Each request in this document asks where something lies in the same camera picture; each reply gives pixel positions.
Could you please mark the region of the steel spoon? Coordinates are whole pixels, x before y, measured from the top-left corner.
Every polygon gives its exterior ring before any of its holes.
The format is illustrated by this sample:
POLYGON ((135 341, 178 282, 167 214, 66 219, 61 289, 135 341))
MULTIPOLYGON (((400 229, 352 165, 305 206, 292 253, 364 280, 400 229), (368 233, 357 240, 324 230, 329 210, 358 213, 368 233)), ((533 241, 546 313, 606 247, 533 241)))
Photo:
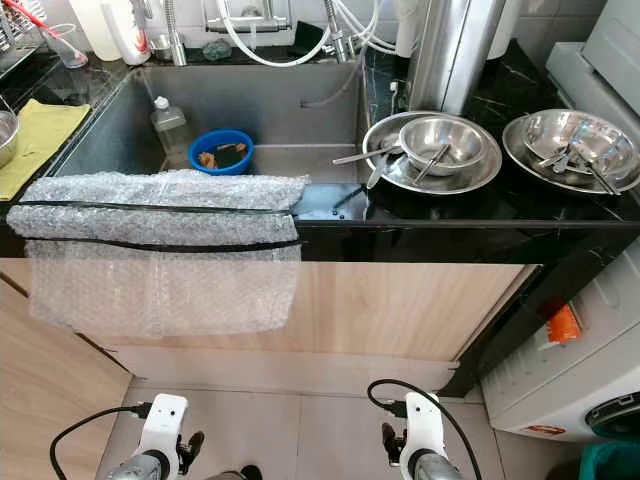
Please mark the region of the steel spoon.
POLYGON ((397 147, 385 148, 379 155, 371 156, 374 164, 372 164, 370 177, 365 182, 366 191, 371 191, 371 189, 378 184, 379 180, 387 174, 388 166, 390 165, 389 157, 396 155, 396 152, 397 147))
POLYGON ((434 155, 430 156, 428 163, 421 166, 419 174, 413 178, 413 184, 419 186, 421 180, 426 177, 451 177, 451 170, 448 169, 447 165, 442 164, 442 161, 449 159, 451 150, 451 145, 444 145, 440 147, 438 151, 434 152, 434 155))
POLYGON ((600 172, 598 168, 596 168, 594 164, 594 160, 591 159, 591 157, 588 154, 586 154, 586 152, 582 150, 582 148, 573 146, 571 150, 572 150, 572 154, 575 155, 577 160, 579 160, 579 163, 581 164, 581 168, 588 169, 590 174, 593 175, 595 182, 599 183, 600 186, 602 186, 602 188, 604 189, 604 191, 608 193, 608 195, 621 196, 621 192, 618 191, 618 189, 613 186, 613 183, 611 182, 611 180, 608 180, 607 178, 605 178, 604 174, 600 172))
POLYGON ((387 148, 379 148, 379 150, 365 152, 365 154, 356 154, 356 155, 351 155, 346 157, 338 157, 338 159, 334 159, 332 161, 332 164, 342 165, 347 163, 355 163, 355 161, 364 160, 364 159, 367 159, 367 157, 375 157, 375 156, 384 155, 384 154, 402 154, 403 151, 404 151, 403 147, 399 145, 392 145, 387 148))

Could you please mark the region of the steel bowl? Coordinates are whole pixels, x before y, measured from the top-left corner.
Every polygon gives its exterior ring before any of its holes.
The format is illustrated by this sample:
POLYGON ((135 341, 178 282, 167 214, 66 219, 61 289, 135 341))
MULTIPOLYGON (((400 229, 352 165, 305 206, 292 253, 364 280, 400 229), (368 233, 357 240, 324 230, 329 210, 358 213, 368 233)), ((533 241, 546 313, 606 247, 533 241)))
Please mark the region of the steel bowl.
POLYGON ((479 164, 486 152, 483 132, 456 116, 420 116, 399 129, 397 140, 410 164, 419 170, 440 147, 451 145, 449 159, 442 164, 452 175, 479 164))
POLYGON ((13 111, 1 110, 0 123, 4 131, 3 142, 0 145, 0 168, 4 168, 17 155, 17 136, 20 131, 20 120, 13 111))
MULTIPOLYGON (((518 138, 530 145, 568 145, 582 148, 596 168, 605 174, 627 172, 634 164, 635 147, 620 128, 585 111, 550 109, 527 115, 518 128, 518 138)), ((563 173, 588 173, 571 157, 563 173)))

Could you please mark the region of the black robot foot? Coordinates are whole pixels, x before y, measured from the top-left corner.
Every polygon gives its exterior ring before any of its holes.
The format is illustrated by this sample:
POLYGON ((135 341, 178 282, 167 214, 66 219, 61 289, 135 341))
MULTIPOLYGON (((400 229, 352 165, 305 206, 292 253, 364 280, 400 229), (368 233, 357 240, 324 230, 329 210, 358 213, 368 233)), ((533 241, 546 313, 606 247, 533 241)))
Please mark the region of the black robot foot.
POLYGON ((262 474, 259 466, 246 465, 238 470, 219 472, 206 480, 262 480, 262 474))

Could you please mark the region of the light wood drawer cabinet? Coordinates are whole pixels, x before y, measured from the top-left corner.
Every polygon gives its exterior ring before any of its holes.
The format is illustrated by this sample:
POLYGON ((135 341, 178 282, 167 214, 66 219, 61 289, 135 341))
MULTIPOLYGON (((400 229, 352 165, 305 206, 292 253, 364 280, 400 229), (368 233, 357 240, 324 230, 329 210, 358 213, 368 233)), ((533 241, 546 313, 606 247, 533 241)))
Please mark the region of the light wood drawer cabinet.
POLYGON ((32 319, 24 294, 0 280, 0 477, 58 480, 56 434, 119 406, 132 374, 70 330, 32 319))

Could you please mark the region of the white washing machine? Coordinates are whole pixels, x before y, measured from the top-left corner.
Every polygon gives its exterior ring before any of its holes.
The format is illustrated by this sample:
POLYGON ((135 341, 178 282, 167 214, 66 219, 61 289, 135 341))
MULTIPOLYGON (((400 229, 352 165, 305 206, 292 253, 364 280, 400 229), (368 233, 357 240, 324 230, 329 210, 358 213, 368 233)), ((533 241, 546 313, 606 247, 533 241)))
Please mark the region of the white washing machine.
POLYGON ((481 380, 495 430, 590 442, 593 408, 640 393, 640 266, 609 265, 570 301, 579 335, 553 342, 541 328, 481 380))

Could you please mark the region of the teal bucket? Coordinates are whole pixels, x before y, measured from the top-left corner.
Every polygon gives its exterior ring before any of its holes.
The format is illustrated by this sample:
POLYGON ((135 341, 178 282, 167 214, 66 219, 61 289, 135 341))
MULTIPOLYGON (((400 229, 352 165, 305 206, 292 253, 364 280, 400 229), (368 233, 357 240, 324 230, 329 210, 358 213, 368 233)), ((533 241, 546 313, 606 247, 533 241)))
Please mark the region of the teal bucket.
POLYGON ((582 452, 579 480, 640 480, 640 443, 589 445, 582 452))

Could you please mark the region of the blue plastic bowl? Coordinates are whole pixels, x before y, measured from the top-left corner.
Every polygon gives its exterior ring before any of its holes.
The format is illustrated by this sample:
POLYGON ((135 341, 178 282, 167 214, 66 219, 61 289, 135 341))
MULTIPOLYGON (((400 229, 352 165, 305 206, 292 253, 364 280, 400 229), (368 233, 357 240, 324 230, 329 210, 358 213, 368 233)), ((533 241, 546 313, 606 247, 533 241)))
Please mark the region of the blue plastic bowl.
POLYGON ((224 177, 224 175, 242 175, 250 169, 250 165, 255 155, 255 142, 250 134, 238 131, 238 129, 221 128, 209 131, 193 140, 192 145, 187 148, 187 163, 197 172, 224 177), (243 145, 244 151, 239 156, 236 163, 229 166, 205 166, 201 163, 201 154, 211 154, 223 146, 243 145))

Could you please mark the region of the brown scrub sponge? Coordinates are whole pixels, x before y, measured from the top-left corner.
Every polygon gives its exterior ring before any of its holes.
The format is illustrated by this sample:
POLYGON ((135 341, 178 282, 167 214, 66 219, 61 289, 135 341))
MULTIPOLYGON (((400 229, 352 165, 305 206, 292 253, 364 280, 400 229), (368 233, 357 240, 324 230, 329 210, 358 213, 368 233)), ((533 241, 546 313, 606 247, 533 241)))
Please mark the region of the brown scrub sponge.
POLYGON ((202 152, 197 156, 198 164, 207 169, 230 168, 244 160, 247 156, 246 143, 224 143, 210 152, 202 152))

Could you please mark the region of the yellow green cloth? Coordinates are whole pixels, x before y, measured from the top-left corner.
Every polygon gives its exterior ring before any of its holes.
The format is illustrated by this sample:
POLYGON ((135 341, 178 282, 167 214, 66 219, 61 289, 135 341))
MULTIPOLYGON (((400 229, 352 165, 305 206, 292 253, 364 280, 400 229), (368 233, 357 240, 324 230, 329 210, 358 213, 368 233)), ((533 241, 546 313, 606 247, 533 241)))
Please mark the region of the yellow green cloth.
POLYGON ((50 159, 91 111, 90 105, 49 105, 31 99, 20 109, 13 160, 0 170, 0 198, 12 200, 19 188, 50 159))

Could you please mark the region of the stainless steel sink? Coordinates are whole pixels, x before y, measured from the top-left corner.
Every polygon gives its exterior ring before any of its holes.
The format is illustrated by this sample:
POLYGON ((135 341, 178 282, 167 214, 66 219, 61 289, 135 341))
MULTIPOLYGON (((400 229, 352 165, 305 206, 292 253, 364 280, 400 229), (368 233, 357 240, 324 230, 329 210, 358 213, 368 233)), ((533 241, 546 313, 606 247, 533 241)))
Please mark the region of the stainless steel sink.
POLYGON ((154 174, 189 168, 186 155, 166 154, 161 145, 151 122, 156 97, 177 105, 195 136, 215 129, 247 133, 255 142, 251 174, 307 175, 314 184, 356 180, 356 165, 335 163, 356 154, 366 129, 360 78, 349 64, 133 70, 93 111, 52 173, 154 174))

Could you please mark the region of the flexible steel faucet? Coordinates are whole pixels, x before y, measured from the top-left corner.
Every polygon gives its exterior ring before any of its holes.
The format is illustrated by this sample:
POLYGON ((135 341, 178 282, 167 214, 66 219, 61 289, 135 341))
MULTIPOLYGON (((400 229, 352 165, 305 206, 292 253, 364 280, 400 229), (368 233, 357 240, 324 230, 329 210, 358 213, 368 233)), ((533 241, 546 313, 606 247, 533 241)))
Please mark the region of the flexible steel faucet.
POLYGON ((178 28, 177 0, 160 0, 163 6, 166 33, 170 40, 169 54, 174 67, 187 67, 186 46, 178 28))

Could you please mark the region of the white hanging cloth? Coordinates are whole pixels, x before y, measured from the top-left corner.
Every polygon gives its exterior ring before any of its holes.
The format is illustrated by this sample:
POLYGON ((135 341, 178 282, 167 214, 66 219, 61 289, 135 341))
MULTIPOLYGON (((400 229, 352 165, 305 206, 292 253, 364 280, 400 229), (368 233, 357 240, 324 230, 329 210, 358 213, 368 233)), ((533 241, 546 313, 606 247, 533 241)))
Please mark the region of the white hanging cloth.
POLYGON ((412 58, 420 40, 422 14, 428 0, 392 0, 396 13, 397 33, 394 52, 401 58, 412 58))

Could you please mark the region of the clear plastic cup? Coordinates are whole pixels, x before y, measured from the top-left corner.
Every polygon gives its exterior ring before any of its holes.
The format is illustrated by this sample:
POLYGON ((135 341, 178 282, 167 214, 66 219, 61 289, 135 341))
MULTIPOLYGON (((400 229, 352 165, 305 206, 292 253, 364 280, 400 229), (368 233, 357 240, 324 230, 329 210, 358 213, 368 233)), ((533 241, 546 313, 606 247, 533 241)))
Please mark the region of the clear plastic cup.
POLYGON ((70 42, 70 35, 76 31, 77 26, 72 23, 55 24, 55 26, 46 24, 41 29, 46 45, 59 56, 61 64, 68 69, 82 68, 88 63, 87 55, 70 42))

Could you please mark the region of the white plastic bottle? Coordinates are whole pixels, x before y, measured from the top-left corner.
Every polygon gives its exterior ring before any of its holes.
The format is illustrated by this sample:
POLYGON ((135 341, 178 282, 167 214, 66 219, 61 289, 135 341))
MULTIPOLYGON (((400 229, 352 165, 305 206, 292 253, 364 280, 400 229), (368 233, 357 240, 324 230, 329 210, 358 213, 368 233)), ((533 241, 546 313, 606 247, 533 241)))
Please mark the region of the white plastic bottle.
POLYGON ((104 61, 122 59, 102 9, 109 0, 68 0, 68 3, 97 58, 104 61))

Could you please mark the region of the grey appliance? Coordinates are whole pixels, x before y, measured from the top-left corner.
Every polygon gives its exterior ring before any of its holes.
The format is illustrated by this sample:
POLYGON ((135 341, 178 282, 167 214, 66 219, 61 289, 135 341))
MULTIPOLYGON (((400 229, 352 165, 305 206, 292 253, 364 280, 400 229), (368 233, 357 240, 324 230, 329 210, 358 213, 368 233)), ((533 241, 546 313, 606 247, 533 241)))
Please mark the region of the grey appliance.
POLYGON ((584 42, 559 42, 550 81, 572 109, 640 134, 640 0, 608 0, 584 42))

